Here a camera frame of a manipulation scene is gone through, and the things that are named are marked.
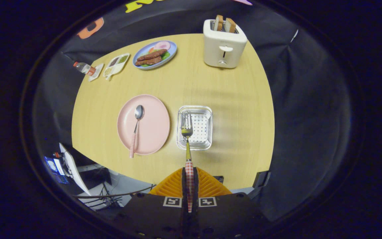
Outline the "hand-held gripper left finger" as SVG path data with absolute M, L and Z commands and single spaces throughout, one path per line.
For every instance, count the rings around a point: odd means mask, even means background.
M 115 216 L 115 226 L 135 239 L 182 239 L 188 212 L 184 168 L 176 170 L 150 192 L 136 192 Z

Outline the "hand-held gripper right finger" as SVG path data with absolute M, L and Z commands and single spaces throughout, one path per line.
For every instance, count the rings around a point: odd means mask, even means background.
M 192 238 L 250 239 L 267 229 L 267 218 L 246 193 L 230 192 L 200 168 L 194 168 L 192 196 Z

